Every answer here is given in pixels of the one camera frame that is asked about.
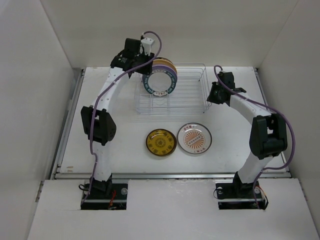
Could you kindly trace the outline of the white orange sunburst plate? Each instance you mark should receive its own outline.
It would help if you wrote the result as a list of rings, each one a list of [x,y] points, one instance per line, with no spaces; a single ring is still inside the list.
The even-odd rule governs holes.
[[[213,142],[210,130],[196,122],[189,122],[181,126],[176,138],[179,147],[191,155],[201,155],[207,152]]]

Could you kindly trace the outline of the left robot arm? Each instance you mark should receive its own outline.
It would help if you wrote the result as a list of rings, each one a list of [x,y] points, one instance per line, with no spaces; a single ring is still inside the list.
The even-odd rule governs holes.
[[[116,100],[123,86],[129,81],[133,73],[150,74],[153,61],[162,49],[162,41],[159,39],[157,53],[152,52],[155,40],[141,36],[140,39],[127,38],[124,49],[111,61],[105,83],[96,97],[93,105],[83,106],[80,115],[84,133],[89,140],[89,151],[94,157],[93,170],[88,187],[83,189],[86,200],[94,191],[100,198],[107,198],[112,192],[112,173],[98,171],[108,161],[100,156],[95,144],[105,147],[116,135],[117,126],[111,116]]]

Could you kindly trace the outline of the purple plate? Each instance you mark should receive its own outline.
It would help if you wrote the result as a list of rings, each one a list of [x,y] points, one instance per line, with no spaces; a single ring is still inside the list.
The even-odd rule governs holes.
[[[177,81],[178,80],[178,75],[177,71],[173,69],[170,66],[166,66],[163,64],[156,64],[152,66],[152,74],[156,73],[157,70],[163,70],[165,73],[168,75],[168,73],[171,73],[173,75],[173,78]]]

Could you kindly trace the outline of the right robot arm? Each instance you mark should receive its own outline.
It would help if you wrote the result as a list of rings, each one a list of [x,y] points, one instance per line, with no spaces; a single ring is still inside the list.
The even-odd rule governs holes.
[[[265,104],[250,99],[247,91],[236,87],[232,72],[216,72],[207,101],[226,104],[240,113],[251,125],[250,153],[233,178],[232,193],[237,198],[253,195],[258,177],[274,158],[288,147],[287,125],[284,117]]]

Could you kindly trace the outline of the white blue rimmed plate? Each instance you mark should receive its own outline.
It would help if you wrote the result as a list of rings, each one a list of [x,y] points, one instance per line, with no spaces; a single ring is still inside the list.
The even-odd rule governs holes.
[[[175,90],[177,76],[169,70],[154,69],[150,75],[142,76],[142,84],[148,94],[164,97]]]

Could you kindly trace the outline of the white wire dish rack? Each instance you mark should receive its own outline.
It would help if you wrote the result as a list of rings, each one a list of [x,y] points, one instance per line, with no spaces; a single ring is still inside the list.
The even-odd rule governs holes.
[[[166,96],[146,92],[139,77],[135,88],[136,111],[145,115],[197,115],[209,109],[210,86],[203,63],[176,63],[175,90]]]

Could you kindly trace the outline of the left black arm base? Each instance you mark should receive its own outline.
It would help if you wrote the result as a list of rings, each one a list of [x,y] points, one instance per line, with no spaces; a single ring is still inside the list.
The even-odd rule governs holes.
[[[107,188],[107,192],[102,192],[92,187],[90,195],[86,198],[89,184],[80,184],[82,190],[82,199],[80,202],[81,210],[126,210],[129,185],[127,183],[113,183]]]

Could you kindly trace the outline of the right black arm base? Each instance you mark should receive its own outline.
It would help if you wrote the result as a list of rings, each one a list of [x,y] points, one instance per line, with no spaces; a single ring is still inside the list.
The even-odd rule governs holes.
[[[219,210],[266,210],[269,205],[268,197],[256,182],[245,186],[242,191],[236,190],[232,181],[217,181],[213,192],[217,199]]]

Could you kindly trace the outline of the tan plate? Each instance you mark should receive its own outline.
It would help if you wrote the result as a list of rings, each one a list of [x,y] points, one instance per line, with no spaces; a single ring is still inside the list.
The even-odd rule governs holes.
[[[176,66],[173,64],[172,61],[170,61],[169,59],[167,59],[165,57],[156,57],[155,58],[155,60],[153,61],[153,66],[158,66],[158,65],[167,66],[167,67],[171,68],[175,73],[177,73]]]

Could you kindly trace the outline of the metal table edge rail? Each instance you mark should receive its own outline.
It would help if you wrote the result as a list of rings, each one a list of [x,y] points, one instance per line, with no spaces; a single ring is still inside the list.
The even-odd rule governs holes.
[[[113,179],[232,179],[234,173],[113,173]],[[53,180],[84,180],[91,176],[90,173],[55,173]]]

